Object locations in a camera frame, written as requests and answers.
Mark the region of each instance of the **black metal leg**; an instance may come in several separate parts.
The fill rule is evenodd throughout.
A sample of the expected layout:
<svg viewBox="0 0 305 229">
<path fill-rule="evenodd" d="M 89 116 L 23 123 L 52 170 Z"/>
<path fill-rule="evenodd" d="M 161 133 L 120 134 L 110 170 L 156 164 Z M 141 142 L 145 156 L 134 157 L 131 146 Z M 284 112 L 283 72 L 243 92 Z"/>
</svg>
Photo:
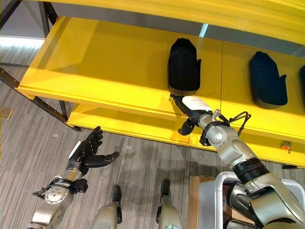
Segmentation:
<svg viewBox="0 0 305 229">
<path fill-rule="evenodd" d="M 67 109 L 66 109 L 66 104 L 64 101 L 59 100 L 59 104 L 61 106 L 61 113 L 62 115 L 68 120 L 68 114 L 67 114 Z"/>
<path fill-rule="evenodd" d="M 39 5 L 39 10 L 40 10 L 40 15 L 41 15 L 44 37 L 47 37 L 50 32 L 50 26 L 49 26 L 48 16 L 46 14 L 46 10 L 44 7 L 44 2 L 39 1 L 38 5 Z"/>
<path fill-rule="evenodd" d="M 58 15 L 57 15 L 55 9 L 52 6 L 52 3 L 43 2 L 43 5 L 44 5 L 44 10 L 46 12 L 46 15 L 50 19 L 50 22 L 52 23 L 52 25 L 54 25 L 55 22 L 56 22 L 56 19 L 58 18 Z"/>
<path fill-rule="evenodd" d="M 40 2 L 38 2 L 38 4 L 39 4 L 39 10 L 40 10 L 40 14 L 41 14 L 41 21 L 42 21 L 44 36 L 47 37 L 50 32 L 48 19 L 50 19 L 52 24 L 54 24 L 56 22 L 56 19 L 58 16 L 50 2 L 40 1 Z M 59 100 L 59 104 L 61 106 L 62 115 L 64 117 L 66 117 L 66 119 L 68 120 L 68 114 L 67 114 L 65 102 L 62 100 Z"/>
<path fill-rule="evenodd" d="M 7 20 L 10 18 L 10 16 L 13 14 L 13 12 L 16 10 L 16 8 L 19 6 L 21 1 L 15 1 L 11 0 L 8 5 L 4 8 L 4 10 L 0 14 L 0 30 L 5 25 Z"/>
<path fill-rule="evenodd" d="M 16 90 L 16 88 L 19 86 L 19 82 L 17 80 L 15 80 L 14 77 L 12 77 L 10 74 L 8 74 L 1 67 L 0 67 L 0 80 L 3 81 L 7 86 L 14 89 L 16 92 L 18 92 Z M 31 99 L 29 99 L 29 100 L 32 103 L 36 104 L 38 107 L 40 107 L 45 112 L 49 113 L 50 115 L 52 115 L 53 117 L 55 117 L 56 119 L 58 119 L 59 121 L 64 123 L 65 125 L 67 125 L 66 122 L 68 121 L 68 118 L 63 116 L 62 114 L 60 114 L 58 111 L 56 111 L 54 108 L 52 108 L 50 105 L 48 105 L 46 102 L 44 102 L 39 97 L 35 96 L 33 100 L 31 100 Z M 72 129 L 80 131 L 79 127 L 72 127 Z"/>
<path fill-rule="evenodd" d="M 0 62 L 0 65 L 3 66 L 11 66 L 11 67 L 20 67 L 20 68 L 28 68 L 29 65 L 26 64 L 20 64 L 20 63 L 6 63 L 6 62 Z"/>
</svg>

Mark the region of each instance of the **shelf board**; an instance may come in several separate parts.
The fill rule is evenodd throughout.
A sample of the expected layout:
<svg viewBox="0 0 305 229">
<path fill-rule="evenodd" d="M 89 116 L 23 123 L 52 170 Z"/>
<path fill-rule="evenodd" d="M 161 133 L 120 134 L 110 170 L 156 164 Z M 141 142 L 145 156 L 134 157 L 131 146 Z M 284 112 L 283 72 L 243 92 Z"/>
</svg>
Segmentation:
<svg viewBox="0 0 305 229">
<path fill-rule="evenodd" d="M 305 44 L 304 0 L 47 0 L 208 23 Z"/>
<path fill-rule="evenodd" d="M 245 133 L 305 143 L 305 104 L 299 79 L 305 59 L 262 50 L 276 62 L 280 75 L 287 75 L 288 103 L 268 110 L 259 108 L 252 100 L 249 60 L 256 51 L 259 50 L 223 44 L 222 113 L 227 117 L 234 117 L 243 111 L 250 113 L 252 117 L 245 125 Z M 239 120 L 232 126 L 239 128 L 242 123 L 243 120 Z"/>
<path fill-rule="evenodd" d="M 59 18 L 18 90 L 78 104 L 165 120 L 185 120 L 167 88 L 171 45 L 185 37 L 202 59 L 196 96 L 226 117 L 248 111 L 244 132 L 305 143 L 305 109 L 298 71 L 305 59 L 267 52 L 287 74 L 288 104 L 258 108 L 249 87 L 248 61 L 256 48 L 112 22 Z"/>
<path fill-rule="evenodd" d="M 201 130 L 198 127 L 190 136 L 179 135 L 177 129 L 182 126 L 182 123 L 87 104 L 76 104 L 67 122 L 71 126 L 77 125 L 91 129 L 100 125 L 104 131 L 116 134 L 215 151 L 213 147 L 200 145 Z M 241 138 L 262 160 L 305 167 L 305 145 L 303 144 L 293 142 L 292 151 L 288 153 L 281 149 L 281 140 L 246 133 L 242 133 Z"/>
<path fill-rule="evenodd" d="M 221 41 L 78 18 L 55 23 L 18 90 L 177 120 L 183 114 L 169 101 L 167 61 L 172 44 L 181 37 L 192 41 L 203 60 L 197 96 L 219 109 Z"/>
</svg>

